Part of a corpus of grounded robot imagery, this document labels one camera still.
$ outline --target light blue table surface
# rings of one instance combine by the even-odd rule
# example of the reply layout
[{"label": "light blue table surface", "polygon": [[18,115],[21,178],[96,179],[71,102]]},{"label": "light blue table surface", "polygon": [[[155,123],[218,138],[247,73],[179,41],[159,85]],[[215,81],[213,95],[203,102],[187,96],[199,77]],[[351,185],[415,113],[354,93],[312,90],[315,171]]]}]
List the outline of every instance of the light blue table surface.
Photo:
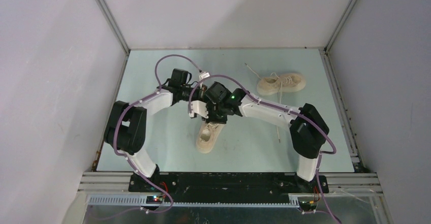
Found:
[{"label": "light blue table surface", "polygon": [[[353,172],[350,154],[342,131],[334,99],[317,49],[209,49],[209,50],[133,50],[130,53],[117,100],[134,102],[157,87],[154,75],[156,62],[168,54],[191,58],[211,74],[235,78],[250,92],[257,93],[259,79],[246,62],[261,76],[302,73],[306,87],[295,93],[283,94],[282,103],[291,106],[314,105],[330,128],[329,137],[337,147],[336,155],[324,155],[322,172]],[[174,68],[188,70],[197,80],[198,71],[187,60],[170,57],[159,65],[162,83],[170,78]],[[219,81],[233,91],[236,86],[226,79]],[[266,97],[277,101],[277,95]],[[214,149],[201,154],[195,148],[202,121],[190,119],[186,102],[164,109],[147,118],[144,147],[161,171],[184,172],[295,172],[298,154],[294,151],[290,133],[280,130],[279,143],[274,125],[254,118],[229,116]],[[323,149],[330,150],[328,143]],[[110,145],[104,144],[98,171],[131,171],[123,157],[116,156]]]}]

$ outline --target sneaker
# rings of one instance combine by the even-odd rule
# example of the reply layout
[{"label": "sneaker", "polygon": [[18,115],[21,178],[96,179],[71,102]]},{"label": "sneaker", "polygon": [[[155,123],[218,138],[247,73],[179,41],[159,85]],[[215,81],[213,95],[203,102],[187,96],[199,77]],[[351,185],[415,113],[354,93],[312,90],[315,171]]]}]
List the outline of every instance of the sneaker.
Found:
[{"label": "sneaker", "polygon": [[198,139],[196,140],[196,148],[198,151],[203,154],[210,153],[224,126],[224,124],[213,122],[206,123],[203,121],[201,129],[199,130]]},{"label": "sneaker", "polygon": [[278,92],[297,92],[303,89],[305,84],[304,76],[299,73],[287,73],[280,76],[276,73],[271,73],[269,77],[262,78],[259,81],[257,93],[261,96],[267,96]]}]

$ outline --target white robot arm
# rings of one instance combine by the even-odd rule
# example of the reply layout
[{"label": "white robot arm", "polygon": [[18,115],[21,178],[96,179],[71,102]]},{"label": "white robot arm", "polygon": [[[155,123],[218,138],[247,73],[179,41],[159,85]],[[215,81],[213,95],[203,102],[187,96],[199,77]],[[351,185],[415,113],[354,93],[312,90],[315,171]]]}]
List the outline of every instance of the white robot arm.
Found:
[{"label": "white robot arm", "polygon": [[[254,117],[290,130],[294,149],[299,153],[296,174],[307,182],[314,179],[320,148],[325,143],[325,139],[307,121],[295,115],[306,116],[328,134],[329,129],[314,106],[305,104],[301,108],[292,107],[267,101],[251,94],[258,99],[256,102],[247,96],[243,89],[239,88],[231,93],[218,82],[209,88],[196,86],[196,91],[192,91],[191,86],[186,84],[186,73],[188,72],[175,69],[168,85],[163,85],[161,90],[145,101],[140,101],[126,113],[123,121],[130,121],[129,126],[120,126],[117,135],[117,149],[125,153],[144,176],[151,177],[157,169],[157,165],[143,147],[146,116],[154,115],[178,101],[190,102],[190,98],[189,114],[191,117],[200,115],[203,120],[216,123],[226,123],[228,115]],[[128,105],[121,101],[114,104],[104,134],[105,142],[111,146],[113,146],[113,135],[119,115]]]}]

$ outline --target cable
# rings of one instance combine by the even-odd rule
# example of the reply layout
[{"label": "cable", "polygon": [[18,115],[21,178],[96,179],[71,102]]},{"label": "cable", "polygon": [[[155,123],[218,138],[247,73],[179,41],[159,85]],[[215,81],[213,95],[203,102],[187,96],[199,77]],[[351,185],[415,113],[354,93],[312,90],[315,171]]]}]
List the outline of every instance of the cable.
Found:
[{"label": "cable", "polygon": [[327,208],[327,210],[328,210],[328,213],[331,215],[331,217],[334,219],[334,220],[336,220],[338,223],[341,223],[340,222],[340,219],[338,219],[338,217],[336,217],[333,213],[332,213],[332,211],[331,211],[331,209],[329,208],[329,206],[328,206],[328,204],[327,204],[327,202],[326,202],[326,199],[325,199],[325,197],[324,197],[324,195],[323,195],[323,190],[322,190],[322,186],[320,185],[320,180],[319,180],[319,166],[320,166],[320,162],[322,161],[322,154],[336,154],[336,147],[335,147],[335,145],[334,145],[334,143],[332,142],[332,140],[325,134],[325,132],[317,125],[317,124],[315,124],[311,119],[309,119],[308,117],[306,117],[306,116],[304,116],[304,115],[302,115],[302,114],[300,114],[300,113],[297,113],[297,112],[295,112],[295,111],[290,111],[289,109],[287,109],[287,108],[285,108],[285,107],[281,107],[281,106],[278,106],[278,105],[274,105],[274,104],[271,104],[271,103],[267,103],[267,102],[264,102],[264,101],[259,101],[257,98],[255,98],[255,97],[253,97],[251,94],[250,94],[250,92],[243,86],[243,85],[241,85],[238,81],[236,81],[235,79],[233,79],[233,78],[231,78],[231,77],[229,77],[229,76],[226,76],[226,75],[220,75],[220,74],[218,74],[218,75],[211,75],[211,76],[209,76],[209,77],[206,77],[206,78],[204,78],[204,79],[202,79],[201,81],[199,81],[196,85],[195,85],[195,87],[192,89],[192,91],[191,91],[191,93],[190,93],[190,96],[189,96],[189,104],[188,104],[188,110],[189,110],[189,112],[192,112],[192,107],[191,107],[191,103],[192,103],[192,96],[193,96],[193,93],[196,91],[196,88],[199,86],[199,84],[201,84],[201,83],[203,83],[205,80],[207,80],[207,79],[210,79],[210,78],[226,78],[226,79],[229,79],[229,80],[231,80],[232,82],[234,82],[234,83],[236,83],[246,94],[247,94],[247,96],[248,97],[250,97],[250,99],[252,99],[252,101],[254,101],[254,102],[256,102],[256,103],[260,103],[260,104],[262,104],[262,105],[266,105],[266,106],[269,106],[269,107],[272,107],[272,108],[275,108],[275,109],[278,109],[278,110],[281,110],[281,111],[283,111],[283,112],[287,112],[287,113],[290,113],[290,114],[293,114],[293,115],[296,115],[296,116],[298,116],[298,117],[300,117],[300,118],[302,118],[302,119],[304,119],[305,121],[307,121],[308,123],[310,123],[315,129],[317,129],[317,131],[319,131],[319,133],[328,141],[328,143],[329,143],[329,145],[331,146],[331,148],[332,148],[332,151],[324,151],[324,150],[322,150],[322,151],[320,151],[319,152],[319,159],[318,159],[318,161],[317,161],[317,167],[316,167],[316,178],[317,178],[317,183],[318,183],[318,186],[319,186],[319,190],[320,190],[320,193],[321,193],[321,195],[322,195],[322,200],[323,200],[323,202],[325,202],[325,205],[326,205],[326,208]]},{"label": "cable", "polygon": [[166,192],[168,192],[168,186],[166,185],[166,183],[165,183],[165,182],[162,182],[162,184],[163,184],[163,186],[165,187]]},{"label": "cable", "polygon": [[133,164],[133,162],[130,160],[130,158],[129,157],[127,157],[127,155],[125,154],[125,153],[120,153],[120,152],[118,152],[118,150],[117,150],[117,139],[118,139],[118,131],[119,131],[119,128],[120,128],[120,126],[121,126],[121,122],[122,122],[122,120],[123,120],[123,118],[124,118],[124,116],[126,115],[126,113],[132,108],[132,107],[134,107],[135,105],[137,105],[137,104],[140,104],[140,103],[142,103],[142,102],[144,102],[144,101],[147,101],[148,99],[151,99],[152,97],[154,97],[154,96],[156,96],[156,94],[157,94],[157,92],[154,92],[154,93],[152,93],[152,94],[150,94],[150,95],[147,95],[147,96],[145,96],[144,98],[142,98],[142,99],[140,99],[140,100],[138,100],[138,101],[135,101],[135,102],[133,102],[133,103],[131,103],[129,106],[127,106],[125,109],[124,109],[124,111],[121,113],[121,115],[120,115],[120,117],[119,117],[119,119],[118,119],[118,122],[117,122],[117,125],[116,125],[116,127],[115,127],[115,132],[114,132],[114,139],[113,139],[113,144],[112,144],[112,147],[114,148],[114,153],[116,154],[116,155],[118,155],[118,156],[124,156],[126,159],[127,159],[127,162],[129,163],[129,165],[133,168],[133,171],[135,172],[135,173],[137,173],[142,179],[144,179],[148,184],[150,184],[151,186],[153,186],[153,187],[155,187],[156,189],[158,189],[159,191],[161,191],[162,193],[164,193],[168,198],[169,198],[169,200],[171,201],[171,204],[169,205],[169,207],[167,208],[167,209],[165,209],[165,210],[148,210],[148,209],[146,209],[146,212],[152,212],[152,213],[163,213],[163,212],[166,212],[166,211],[168,211],[168,210],[170,210],[171,208],[172,208],[172,206],[173,206],[173,204],[174,204],[174,201],[173,201],[173,199],[172,199],[172,196],[170,195],[170,194],[168,194],[164,189],[162,189],[162,188],[160,188],[159,186],[157,186],[157,185],[155,185],[154,183],[152,183],[141,171],[139,171],[138,170],[138,168]]},{"label": "cable", "polygon": [[317,197],[318,197],[317,200],[316,200],[316,198],[314,198],[314,202],[318,202],[320,200],[319,190],[317,189],[316,186],[314,186],[313,192],[314,192],[314,190],[316,190]]},{"label": "cable", "polygon": [[166,82],[164,82],[162,85],[165,86],[170,80],[170,78],[166,79]]},{"label": "cable", "polygon": [[190,87],[192,87],[192,85],[194,84],[194,83],[197,83],[198,81],[193,81],[191,84],[187,84],[187,85],[189,85]]},{"label": "cable", "polygon": [[168,57],[173,57],[173,56],[181,57],[181,58],[184,58],[184,59],[190,61],[199,70],[199,72],[202,72],[202,69],[200,69],[200,67],[198,65],[196,65],[196,63],[194,63],[190,58],[188,58],[186,56],[177,55],[177,54],[165,55],[162,58],[160,58],[160,60],[157,61],[156,67],[154,68],[154,74],[156,75],[157,83],[159,84],[159,90],[162,89],[162,83],[160,82],[159,76],[157,75],[157,67],[159,66],[159,63],[161,61],[163,61],[164,59],[166,59]]},{"label": "cable", "polygon": [[[325,213],[325,214],[329,214],[328,211],[324,211],[324,210],[316,210],[316,211],[304,211],[301,208],[297,208],[297,210],[299,212],[301,212],[302,214],[315,214],[315,213]],[[337,222],[341,223],[341,220],[335,216],[334,218]]]},{"label": "cable", "polygon": [[192,73],[191,73],[191,72],[188,72],[188,74],[190,75],[190,78],[189,78],[189,80],[187,81],[187,83],[186,83],[186,84],[190,83],[190,81],[192,80]]}]

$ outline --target gray wall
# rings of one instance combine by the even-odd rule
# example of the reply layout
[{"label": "gray wall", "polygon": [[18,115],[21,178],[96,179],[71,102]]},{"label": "gray wall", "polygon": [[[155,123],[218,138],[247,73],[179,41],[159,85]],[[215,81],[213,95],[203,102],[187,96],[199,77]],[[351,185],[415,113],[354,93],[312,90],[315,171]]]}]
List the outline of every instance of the gray wall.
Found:
[{"label": "gray wall", "polygon": [[429,223],[431,0],[360,0],[330,58],[395,223]]},{"label": "gray wall", "polygon": [[0,223],[61,223],[125,55],[94,0],[0,7]]},{"label": "gray wall", "polygon": [[324,46],[348,1],[106,0],[132,49]]}]

